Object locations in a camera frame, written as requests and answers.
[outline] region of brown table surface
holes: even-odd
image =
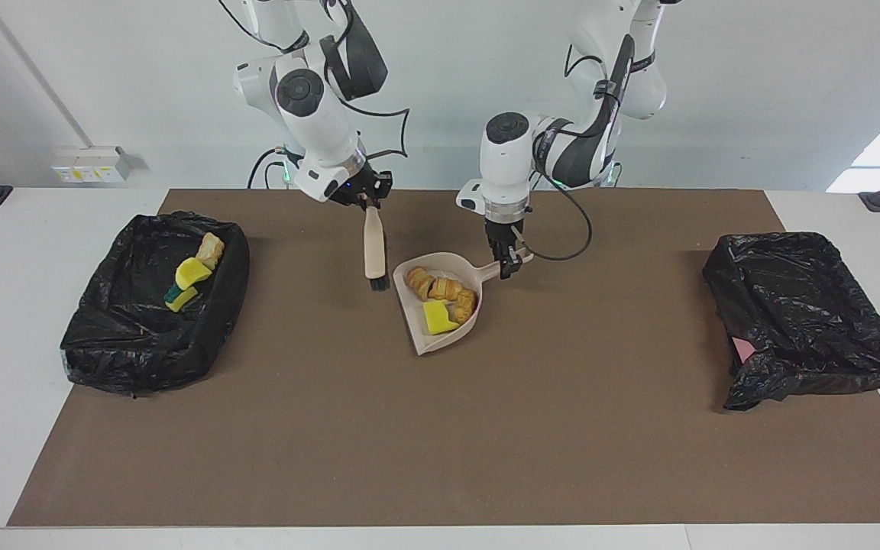
[[[74,387],[10,525],[880,523],[877,393],[720,408],[730,352],[701,268],[722,234],[783,229],[765,195],[577,197],[597,229],[583,257],[490,283],[471,334],[416,357],[395,292],[363,278],[359,209],[172,191],[161,212],[251,238],[233,337],[184,390]],[[489,261],[453,198],[394,192],[392,265]],[[579,246],[565,198],[533,205],[533,246]]]

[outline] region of black plastic bag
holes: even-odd
[[[705,281],[733,346],[724,408],[880,387],[880,317],[817,233],[726,235]]]
[[[165,306],[175,268],[212,232],[225,249],[212,277],[179,313]],[[136,216],[118,233],[70,320],[60,350],[73,383],[137,394],[195,382],[209,372],[247,293],[249,247],[235,223],[192,212]]]

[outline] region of table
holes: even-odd
[[[0,528],[6,523],[70,384],[56,346],[112,236],[164,191],[20,189],[0,208]],[[880,215],[853,196],[769,192],[788,230],[837,244],[880,312]],[[63,265],[63,269],[50,266]],[[16,407],[15,403],[24,406]],[[405,529],[0,529],[0,547],[880,547],[880,526],[566,526]]]

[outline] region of white dustpan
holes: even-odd
[[[528,262],[532,259],[529,254],[522,261]],[[442,335],[431,335],[426,330],[426,317],[423,316],[423,302],[420,302],[418,296],[406,286],[406,273],[414,267],[422,267],[430,272],[434,277],[447,277],[457,279],[462,285],[477,293],[477,307],[474,309],[474,315],[467,323],[457,327],[457,330]],[[495,279],[500,274],[500,265],[498,262],[485,265],[484,267],[474,267],[467,258],[453,253],[434,253],[422,255],[412,260],[403,262],[392,272],[392,280],[399,293],[399,300],[403,306],[403,314],[406,316],[406,326],[409,327],[409,335],[412,337],[412,343],[416,346],[416,355],[424,355],[430,351],[447,347],[454,344],[455,341],[461,340],[477,322],[478,313],[484,304],[484,286],[485,281]]]

